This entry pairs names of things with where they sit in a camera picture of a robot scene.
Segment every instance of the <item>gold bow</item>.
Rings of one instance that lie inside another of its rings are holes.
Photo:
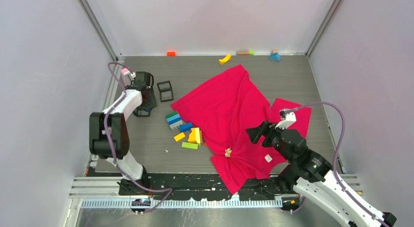
[[[229,148],[227,148],[227,149],[225,150],[224,155],[225,155],[227,158],[230,158],[230,154],[231,154],[231,148],[229,147]]]

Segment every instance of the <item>cloth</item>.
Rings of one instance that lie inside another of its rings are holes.
[[[252,144],[246,129],[262,121],[279,122],[279,111],[299,104],[276,99],[272,108],[248,72],[235,66],[211,78],[171,105],[186,122],[192,122],[214,153],[211,161],[229,191],[237,192],[247,179],[267,179],[270,171],[286,160],[272,147],[264,148],[261,138]],[[310,108],[295,112],[296,128],[305,137],[311,115]]]

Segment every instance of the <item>purple cable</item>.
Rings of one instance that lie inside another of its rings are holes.
[[[158,207],[165,199],[167,199],[167,197],[171,194],[171,192],[172,192],[172,189],[171,188],[167,188],[167,189],[149,189],[149,188],[146,188],[146,187],[144,187],[144,186],[142,186],[142,185],[140,185],[138,182],[136,182],[131,176],[129,176],[128,174],[126,174],[118,165],[117,165],[117,157],[116,157],[116,152],[115,152],[115,146],[114,146],[114,143],[113,143],[113,141],[112,141],[112,137],[111,137],[111,133],[110,133],[110,131],[109,131],[109,127],[108,127],[108,117],[109,117],[109,115],[110,115],[110,113],[125,99],[125,97],[126,97],[126,89],[125,89],[125,86],[123,86],[122,85],[122,83],[121,83],[121,81],[118,79],[118,77],[115,75],[115,73],[112,71],[112,69],[111,69],[111,65],[112,64],[115,64],[115,65],[120,65],[120,66],[122,66],[122,67],[124,67],[124,68],[126,68],[126,69],[128,69],[128,71],[129,72],[131,72],[131,70],[127,67],[127,66],[125,66],[125,65],[123,65],[122,63],[118,63],[118,62],[110,62],[110,63],[108,63],[108,69],[109,69],[109,71],[111,72],[111,75],[115,78],[115,80],[118,82],[118,84],[121,86],[121,88],[122,88],[122,91],[123,91],[123,95],[122,95],[122,97],[111,107],[111,109],[105,114],[105,117],[104,117],[104,119],[103,119],[103,126],[104,126],[104,128],[105,128],[105,131],[106,131],[106,136],[107,136],[107,138],[108,138],[108,142],[109,142],[109,146],[110,146],[110,148],[111,148],[111,153],[112,153],[112,157],[114,158],[114,164],[115,164],[115,167],[124,175],[124,176],[126,176],[130,181],[132,181],[136,186],[138,186],[139,188],[141,188],[141,189],[143,189],[143,190],[146,190],[146,191],[148,191],[148,192],[154,192],[154,193],[159,193],[159,192],[167,192],[168,191],[168,193],[161,199],[161,201],[160,202],[158,202],[155,206],[153,206],[152,208],[150,208],[150,209],[148,209],[148,210],[146,210],[146,211],[144,211],[144,212],[142,212],[142,214],[144,214],[144,213],[149,213],[149,212],[151,212],[151,211],[153,211],[156,207]]]
[[[333,156],[333,175],[335,176],[336,181],[338,182],[338,184],[341,186],[342,190],[345,190],[346,194],[348,194],[348,196],[358,205],[360,206],[364,211],[366,211],[372,218],[375,219],[376,215],[372,212],[370,212],[366,207],[364,207],[349,191],[346,190],[346,187],[344,186],[344,184],[341,182],[341,179],[339,178],[338,175],[338,170],[336,168],[336,160],[338,159],[338,155],[339,155],[339,148],[341,147],[342,144],[342,139],[344,138],[344,134],[345,134],[345,117],[344,117],[344,113],[342,113],[342,111],[339,109],[339,107],[337,107],[336,105],[329,103],[329,102],[314,102],[314,103],[310,103],[307,105],[302,105],[290,110],[287,110],[285,113],[291,113],[297,110],[300,110],[302,108],[308,107],[308,106],[313,106],[313,105],[329,105],[333,108],[335,108],[335,110],[339,113],[339,115],[341,116],[341,121],[342,121],[342,129],[341,129],[341,135],[339,136],[339,140],[338,140],[338,144],[336,145],[336,150],[335,150],[335,154]],[[302,208],[303,203],[301,203],[301,205],[295,210],[298,211]],[[377,219],[377,221],[379,221],[384,227],[390,227],[389,225],[387,225],[383,220]]]

